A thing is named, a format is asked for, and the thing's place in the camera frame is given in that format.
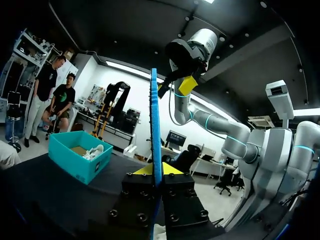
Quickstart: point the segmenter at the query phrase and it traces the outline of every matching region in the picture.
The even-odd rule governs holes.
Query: black t-shirt
[[[75,102],[76,91],[72,87],[67,88],[66,84],[61,84],[53,92],[53,95],[55,96],[54,111],[57,113],[67,106],[69,102]]]
[[[40,73],[35,78],[39,80],[36,94],[41,101],[45,102],[50,97],[51,89],[56,87],[57,76],[57,70],[53,69],[52,65],[46,64],[42,67]]]

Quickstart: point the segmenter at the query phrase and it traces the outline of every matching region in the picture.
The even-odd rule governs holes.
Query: stool
[[[19,137],[15,136],[15,122],[21,119],[20,98],[21,95],[19,92],[10,91],[6,103],[6,117],[12,121],[11,137],[8,144],[14,147],[17,153],[21,151],[21,146],[18,143]]]
[[[60,132],[60,128],[57,127],[59,126],[60,118],[58,118],[56,115],[55,120],[53,121],[54,121],[53,126],[50,126],[49,129],[46,131],[45,140],[49,139],[50,134],[52,133],[58,134]]]

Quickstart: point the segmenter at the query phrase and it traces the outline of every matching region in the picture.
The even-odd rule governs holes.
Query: yellow triangle marker
[[[162,167],[163,167],[163,174],[164,175],[168,175],[168,174],[183,174],[182,171],[179,171],[177,169],[175,169],[173,166],[170,166],[169,164],[167,164],[166,162],[162,163]],[[147,175],[151,175],[152,174],[152,170],[153,170],[153,164],[150,163],[149,165],[139,169],[138,171],[134,172],[133,174],[147,174]]]

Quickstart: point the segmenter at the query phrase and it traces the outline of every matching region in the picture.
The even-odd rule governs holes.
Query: man in black t-shirt
[[[50,106],[48,106],[42,116],[42,120],[46,123],[52,125],[49,117],[56,115],[60,118],[59,128],[61,130],[66,130],[69,126],[69,113],[68,110],[72,103],[75,101],[76,91],[72,87],[72,83],[75,80],[75,75],[69,73],[66,76],[66,84],[61,84],[53,92],[53,98],[51,100]]]
[[[42,115],[49,105],[48,99],[52,89],[56,87],[57,69],[66,62],[65,56],[58,56],[52,65],[44,65],[35,78],[33,100],[28,114],[28,122],[25,129],[24,145],[29,147],[29,139],[39,143],[36,137],[37,128],[40,124]]]

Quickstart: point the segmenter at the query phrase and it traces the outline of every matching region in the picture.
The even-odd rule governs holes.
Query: seated man
[[[75,80],[75,75],[69,73],[66,76],[66,84],[61,84],[53,92],[53,98],[50,106],[48,106],[42,116],[42,120],[49,125],[53,125],[49,119],[50,116],[56,115],[60,119],[59,128],[61,130],[67,130],[69,126],[69,113],[68,109],[75,101],[76,91],[72,87],[72,83]]]
[[[13,146],[0,140],[0,169],[7,169],[21,162]]]

